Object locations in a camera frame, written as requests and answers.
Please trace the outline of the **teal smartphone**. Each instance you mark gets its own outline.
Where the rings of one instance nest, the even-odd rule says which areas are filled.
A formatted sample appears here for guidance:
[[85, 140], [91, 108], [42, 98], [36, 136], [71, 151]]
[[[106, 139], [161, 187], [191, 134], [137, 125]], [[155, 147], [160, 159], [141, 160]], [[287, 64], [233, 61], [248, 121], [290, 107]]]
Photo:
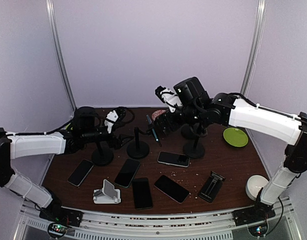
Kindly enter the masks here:
[[157, 133], [155, 131], [155, 127], [153, 125], [153, 122], [152, 122], [152, 120], [151, 120], [151, 118], [150, 118], [150, 116], [148, 114], [146, 115], [146, 118], [147, 118], [147, 121], [148, 121], [148, 130], [149, 130], [150, 134], [154, 137], [154, 139], [157, 142], [157, 144], [160, 147], [162, 147], [160, 139], [159, 139], [159, 137], [158, 137], [158, 135], [157, 135]]

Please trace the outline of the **black gooseneck stand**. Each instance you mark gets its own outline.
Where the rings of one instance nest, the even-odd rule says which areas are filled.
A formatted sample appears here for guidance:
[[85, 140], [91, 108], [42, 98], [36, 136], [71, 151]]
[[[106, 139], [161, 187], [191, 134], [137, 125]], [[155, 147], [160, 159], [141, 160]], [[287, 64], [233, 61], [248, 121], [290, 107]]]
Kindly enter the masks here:
[[91, 155], [91, 161], [94, 165], [104, 167], [109, 165], [114, 159], [114, 153], [111, 149], [105, 147], [102, 148], [99, 141], [95, 142], [96, 149]]
[[196, 130], [194, 129], [194, 126], [189, 125], [188, 128], [191, 132], [192, 138], [190, 139], [191, 141], [183, 146], [183, 153], [192, 159], [202, 158], [205, 155], [205, 148], [199, 141], [203, 135], [204, 128], [201, 124], [198, 125]]

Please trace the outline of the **black stand with pink phone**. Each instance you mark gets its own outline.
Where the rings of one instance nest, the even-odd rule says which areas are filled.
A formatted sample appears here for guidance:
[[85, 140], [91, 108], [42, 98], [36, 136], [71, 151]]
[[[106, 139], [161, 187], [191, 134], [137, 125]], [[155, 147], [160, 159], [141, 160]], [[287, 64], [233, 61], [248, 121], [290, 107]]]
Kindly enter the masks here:
[[197, 136], [201, 136], [202, 133], [198, 133], [198, 125], [190, 126], [190, 125], [184, 125], [181, 128], [181, 136], [187, 140], [194, 140]]

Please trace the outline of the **black stand with teal phone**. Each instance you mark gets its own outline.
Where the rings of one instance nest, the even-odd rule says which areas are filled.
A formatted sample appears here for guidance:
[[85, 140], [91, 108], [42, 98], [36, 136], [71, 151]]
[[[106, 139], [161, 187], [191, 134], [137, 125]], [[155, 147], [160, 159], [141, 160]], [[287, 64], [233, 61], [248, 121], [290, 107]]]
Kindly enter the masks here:
[[134, 141], [128, 144], [126, 153], [130, 158], [135, 160], [144, 159], [150, 153], [149, 145], [140, 140], [140, 130], [138, 127], [134, 128]]

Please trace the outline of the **grey smartphone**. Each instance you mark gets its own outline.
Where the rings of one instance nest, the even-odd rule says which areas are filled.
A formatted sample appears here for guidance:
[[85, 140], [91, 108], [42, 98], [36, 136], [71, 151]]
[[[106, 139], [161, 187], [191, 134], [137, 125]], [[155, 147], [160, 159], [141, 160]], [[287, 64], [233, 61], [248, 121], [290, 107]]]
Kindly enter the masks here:
[[114, 183], [120, 187], [128, 188], [131, 185], [140, 165], [141, 163], [138, 160], [128, 158], [117, 174]]

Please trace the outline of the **dark smartphone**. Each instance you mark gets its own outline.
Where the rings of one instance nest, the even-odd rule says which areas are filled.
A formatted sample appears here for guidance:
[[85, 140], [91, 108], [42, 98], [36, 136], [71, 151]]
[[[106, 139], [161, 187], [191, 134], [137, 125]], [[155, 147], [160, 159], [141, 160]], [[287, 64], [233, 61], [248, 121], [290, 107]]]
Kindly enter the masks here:
[[187, 168], [190, 164], [190, 158], [184, 154], [161, 151], [157, 162], [160, 164]]

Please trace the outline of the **silver smartphone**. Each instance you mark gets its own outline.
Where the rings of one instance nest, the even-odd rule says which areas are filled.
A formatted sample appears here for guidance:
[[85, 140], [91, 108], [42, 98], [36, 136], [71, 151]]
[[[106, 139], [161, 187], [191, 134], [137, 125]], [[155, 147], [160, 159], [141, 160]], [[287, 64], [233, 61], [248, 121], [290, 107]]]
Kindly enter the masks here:
[[93, 167], [94, 163], [92, 161], [83, 159], [68, 177], [67, 182], [75, 187], [79, 187]]

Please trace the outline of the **blue smartphone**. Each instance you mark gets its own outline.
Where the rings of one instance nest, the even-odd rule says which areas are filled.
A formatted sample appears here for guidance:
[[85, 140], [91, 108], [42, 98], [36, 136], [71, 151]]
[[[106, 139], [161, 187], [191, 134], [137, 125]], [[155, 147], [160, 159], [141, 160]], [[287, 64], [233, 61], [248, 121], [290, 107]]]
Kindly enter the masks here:
[[151, 209], [153, 207], [151, 188], [147, 177], [134, 179], [132, 181], [132, 192], [136, 210]]

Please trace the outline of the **pink smartphone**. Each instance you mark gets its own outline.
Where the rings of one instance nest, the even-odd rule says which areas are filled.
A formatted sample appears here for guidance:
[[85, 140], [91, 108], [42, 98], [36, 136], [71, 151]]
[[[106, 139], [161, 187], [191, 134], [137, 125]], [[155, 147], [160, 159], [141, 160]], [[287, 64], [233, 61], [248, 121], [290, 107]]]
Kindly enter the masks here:
[[190, 194], [187, 189], [185, 189], [166, 175], [161, 175], [154, 182], [154, 186], [179, 204], [183, 203]]

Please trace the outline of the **black folding phone stand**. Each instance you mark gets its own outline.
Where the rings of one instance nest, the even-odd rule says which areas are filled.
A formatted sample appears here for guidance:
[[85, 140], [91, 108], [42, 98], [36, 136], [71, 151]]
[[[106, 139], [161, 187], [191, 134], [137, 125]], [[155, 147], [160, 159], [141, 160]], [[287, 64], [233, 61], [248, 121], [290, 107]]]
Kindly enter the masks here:
[[198, 192], [198, 197], [211, 204], [215, 200], [225, 180], [226, 178], [222, 175], [211, 171], [209, 178]]

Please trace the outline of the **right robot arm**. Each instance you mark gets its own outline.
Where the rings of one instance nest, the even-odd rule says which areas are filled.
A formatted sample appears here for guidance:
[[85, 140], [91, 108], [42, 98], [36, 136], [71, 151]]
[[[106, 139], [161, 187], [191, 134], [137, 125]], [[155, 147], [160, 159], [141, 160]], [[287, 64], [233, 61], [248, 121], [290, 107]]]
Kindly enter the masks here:
[[260, 221], [269, 213], [279, 196], [294, 179], [307, 171], [307, 114], [289, 114], [253, 103], [239, 92], [218, 93], [209, 97], [197, 77], [187, 78], [170, 90], [158, 86], [155, 95], [168, 110], [154, 120], [164, 134], [184, 125], [193, 128], [200, 137], [212, 124], [253, 130], [286, 143], [284, 160], [273, 177], [260, 190], [258, 203], [250, 209], [250, 217]]

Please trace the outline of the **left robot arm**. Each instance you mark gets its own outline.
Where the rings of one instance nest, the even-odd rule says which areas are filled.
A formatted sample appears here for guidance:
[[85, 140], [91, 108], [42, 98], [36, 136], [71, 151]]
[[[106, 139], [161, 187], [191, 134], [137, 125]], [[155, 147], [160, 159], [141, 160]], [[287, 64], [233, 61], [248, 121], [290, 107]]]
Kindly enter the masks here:
[[95, 143], [91, 161], [96, 166], [106, 166], [114, 159], [113, 150], [133, 139], [129, 135], [114, 134], [116, 129], [132, 122], [124, 120], [127, 112], [127, 107], [119, 106], [102, 117], [93, 107], [83, 106], [74, 111], [70, 121], [55, 130], [16, 133], [0, 127], [0, 187], [32, 201], [54, 222], [61, 222], [66, 212], [60, 199], [13, 169], [11, 161], [28, 156], [74, 154], [87, 144]]

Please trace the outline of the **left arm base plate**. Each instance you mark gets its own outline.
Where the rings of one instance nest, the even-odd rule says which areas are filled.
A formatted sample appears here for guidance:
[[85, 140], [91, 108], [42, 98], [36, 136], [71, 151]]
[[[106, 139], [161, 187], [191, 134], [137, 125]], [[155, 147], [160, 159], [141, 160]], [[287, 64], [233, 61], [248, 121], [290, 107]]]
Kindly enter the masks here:
[[41, 210], [39, 217], [51, 222], [60, 223], [64, 226], [79, 227], [83, 219], [83, 213], [78, 210], [61, 208], [60, 215], [58, 216], [52, 216], [50, 212]]

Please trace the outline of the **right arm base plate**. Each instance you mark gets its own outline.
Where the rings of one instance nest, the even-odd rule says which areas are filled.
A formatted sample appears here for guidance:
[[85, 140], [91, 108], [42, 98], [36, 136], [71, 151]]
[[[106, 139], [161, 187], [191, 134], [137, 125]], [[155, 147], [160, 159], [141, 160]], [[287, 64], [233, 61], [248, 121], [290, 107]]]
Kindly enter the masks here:
[[255, 207], [248, 207], [234, 210], [232, 212], [233, 220], [236, 226], [249, 225], [257, 222], [263, 222], [269, 218], [276, 216], [275, 211], [263, 209], [256, 209]]

